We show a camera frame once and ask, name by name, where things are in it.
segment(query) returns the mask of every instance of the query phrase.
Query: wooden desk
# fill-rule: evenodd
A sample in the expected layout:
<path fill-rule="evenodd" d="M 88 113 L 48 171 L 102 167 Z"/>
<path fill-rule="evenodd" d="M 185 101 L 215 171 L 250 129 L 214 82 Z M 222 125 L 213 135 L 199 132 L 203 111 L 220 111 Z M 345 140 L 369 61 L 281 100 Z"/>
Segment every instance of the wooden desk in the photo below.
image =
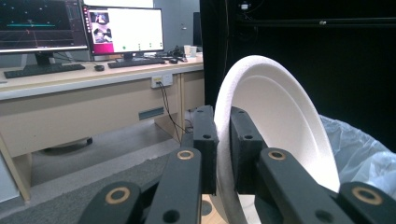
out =
<path fill-rule="evenodd" d="M 104 72 L 95 72 L 94 64 L 86 63 L 84 70 L 12 78 L 0 84 L 0 149 L 25 201 L 30 199 L 34 151 L 116 130 L 141 119 L 155 119 L 175 137 L 166 110 L 146 118 L 164 108 L 161 89 L 150 87 L 151 77 L 173 75 L 174 84 L 165 88 L 170 113 L 182 127 L 184 111 L 205 103 L 200 57 L 179 64 L 117 69 L 104 65 Z M 0 80 L 6 80 L 5 70 L 0 71 Z"/>

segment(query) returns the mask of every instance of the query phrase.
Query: monitor screen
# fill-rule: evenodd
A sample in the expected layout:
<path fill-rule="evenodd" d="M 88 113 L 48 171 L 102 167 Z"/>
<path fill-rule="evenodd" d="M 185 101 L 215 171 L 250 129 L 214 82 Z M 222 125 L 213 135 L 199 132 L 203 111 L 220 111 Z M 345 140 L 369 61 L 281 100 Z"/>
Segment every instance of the monitor screen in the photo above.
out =
<path fill-rule="evenodd" d="M 83 6 L 91 55 L 163 50 L 159 8 Z"/>
<path fill-rule="evenodd" d="M 0 1 L 0 54 L 87 48 L 78 0 Z"/>

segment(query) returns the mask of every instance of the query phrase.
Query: monitor stand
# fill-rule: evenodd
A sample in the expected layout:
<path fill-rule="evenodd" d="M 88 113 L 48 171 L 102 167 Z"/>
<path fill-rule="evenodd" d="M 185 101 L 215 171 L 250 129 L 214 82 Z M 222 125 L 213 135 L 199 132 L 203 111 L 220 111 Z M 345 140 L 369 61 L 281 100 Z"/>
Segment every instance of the monitor stand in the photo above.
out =
<path fill-rule="evenodd" d="M 23 69 L 34 69 L 36 67 L 51 67 L 59 65 L 60 63 L 52 63 L 53 53 L 35 53 L 35 60 L 37 64 L 27 64 Z"/>
<path fill-rule="evenodd" d="M 133 53 L 124 53 L 122 54 L 122 58 L 116 59 L 117 63 L 121 63 L 121 62 L 128 62 L 128 61 L 139 61 L 139 60 L 146 60 L 143 58 L 144 53 L 136 53 L 136 55 L 134 56 Z"/>

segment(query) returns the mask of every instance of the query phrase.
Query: table surface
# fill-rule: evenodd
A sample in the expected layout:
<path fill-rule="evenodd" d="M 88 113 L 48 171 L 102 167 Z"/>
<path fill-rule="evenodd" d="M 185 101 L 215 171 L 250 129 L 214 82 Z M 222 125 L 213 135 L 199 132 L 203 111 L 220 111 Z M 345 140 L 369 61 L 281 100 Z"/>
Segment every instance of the table surface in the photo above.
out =
<path fill-rule="evenodd" d="M 107 63 L 82 63 L 86 69 L 54 73 L 33 77 L 6 79 L 3 71 L 20 68 L 4 68 L 0 70 L 0 100 L 14 99 L 58 91 L 71 91 L 94 86 L 120 83 L 154 77 L 169 71 L 171 74 L 203 70 L 203 58 L 189 58 L 186 63 L 151 64 L 134 67 L 110 69 Z M 94 66 L 102 64 L 105 71 L 96 72 Z"/>

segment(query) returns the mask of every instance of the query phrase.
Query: electrical outlet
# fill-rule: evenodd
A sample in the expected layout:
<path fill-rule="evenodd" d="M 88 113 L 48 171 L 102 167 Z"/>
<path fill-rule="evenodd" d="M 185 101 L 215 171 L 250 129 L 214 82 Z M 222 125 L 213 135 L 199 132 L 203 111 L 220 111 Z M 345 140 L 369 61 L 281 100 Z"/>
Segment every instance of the electrical outlet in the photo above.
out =
<path fill-rule="evenodd" d="M 160 84 L 157 82 L 163 82 L 163 76 L 156 76 L 151 78 L 151 88 L 160 88 Z"/>
<path fill-rule="evenodd" d="M 172 86 L 173 85 L 173 76 L 172 76 L 172 74 L 163 75 L 163 85 L 164 86 Z"/>

